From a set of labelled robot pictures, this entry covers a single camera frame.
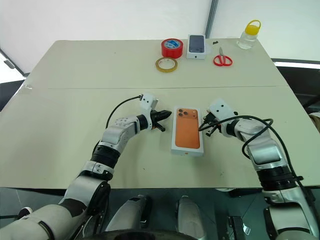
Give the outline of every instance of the smartphone box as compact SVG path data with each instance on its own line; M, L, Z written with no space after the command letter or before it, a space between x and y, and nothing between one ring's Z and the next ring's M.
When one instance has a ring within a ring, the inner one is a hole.
M171 152L191 157L203 156L204 141L202 132L198 131L202 123L200 110L175 106L173 114Z
M205 59L206 58L206 36L188 35L186 48L187 59Z

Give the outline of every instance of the yellow bottle cap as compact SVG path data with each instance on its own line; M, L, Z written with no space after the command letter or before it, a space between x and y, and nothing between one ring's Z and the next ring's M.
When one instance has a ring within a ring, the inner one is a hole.
M258 22L259 26L250 25L251 23L254 23L254 22ZM260 28L261 28L261 22L259 20L252 20L251 22L248 23L244 31L246 34L249 34L249 35L257 35Z

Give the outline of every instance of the scissors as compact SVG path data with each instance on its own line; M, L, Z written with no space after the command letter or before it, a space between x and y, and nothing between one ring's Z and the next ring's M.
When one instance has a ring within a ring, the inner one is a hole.
M214 65L217 65L219 67L222 67L222 66L228 67L228 66L231 66L233 63L230 57L224 55L224 52L222 51L221 47L219 48L219 55L215 56L212 61Z

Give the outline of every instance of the black wire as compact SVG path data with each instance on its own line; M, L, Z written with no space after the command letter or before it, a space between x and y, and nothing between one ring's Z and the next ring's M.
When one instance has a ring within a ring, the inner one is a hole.
M203 131L205 129L208 129L208 128L211 128L211 127L214 127L216 125L219 125L219 124L222 124L222 123L225 123L225 122L228 122L228 121L231 121L231 120L235 120L235 119L255 119L261 123L263 123L266 127L264 129L262 129L260 132L258 132L257 134L255 134L252 138L250 138L248 141L246 141L244 143L244 145L242 146L242 153L248 158L249 156L245 153L244 151L244 148L246 147L246 145L248 145L249 142L251 142L252 140L254 140L255 138L257 138L258 136L260 136L264 131L266 131L267 129L270 129L273 134L277 137L277 139L279 140L282 148L283 148L283 151L284 151L284 154L285 154L285 157L286 157L286 160L287 160L287 163L288 163L288 166L290 168L290 171L292 172L292 175L293 175L293 178L294 180L297 182L297 184L299 185L299 187L301 188L303 194L304 194L304 197L307 201L307 203L309 204L309 206L311 207L312 211L313 211L313 214L314 214L314 217L315 217L315 220L316 220L316 223L318 225L318 228L320 229L320 216L316 210L316 207L315 207L315 203L313 201L313 197L310 195L310 193L307 191L306 187L303 186L303 184L301 183L300 181L300 178L301 177L298 177L295 170L294 170L294 167L292 166L292 163L291 163L291 159L290 159L290 156L289 156L289 152L287 150L287 147L284 143L284 141L282 140L282 138L280 137L280 135L277 133L277 131L271 126L271 124L273 123L273 120L272 119L265 119L265 120L262 120L258 117L255 117L255 116L250 116L250 115L241 115L241 116L233 116L233 117L230 117L230 118L226 118L224 120L221 120L221 121L217 121L213 124L210 124L206 127L200 127L199 128L199 131Z
M5 216L0 216L0 219L15 219L17 217L18 215L5 215Z
M110 116L109 116L108 120L106 121L105 128L108 128L110 119L111 119L112 115L114 114L114 112L117 110L118 107L120 107L122 104L124 104L124 103L126 103L126 102L129 102L129 101L131 101L131 100L133 100L133 99L140 99L141 97L142 97L142 95L134 96L134 97L128 98L128 99L120 102L120 103L113 109L113 111L110 113Z

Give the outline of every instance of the white backdrop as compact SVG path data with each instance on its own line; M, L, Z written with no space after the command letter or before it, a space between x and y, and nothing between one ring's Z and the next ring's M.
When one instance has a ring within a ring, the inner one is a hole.
M31 72L56 40L204 34L211 0L0 0L0 48ZM220 0L211 37L239 37L252 19L272 58L320 61L319 0Z

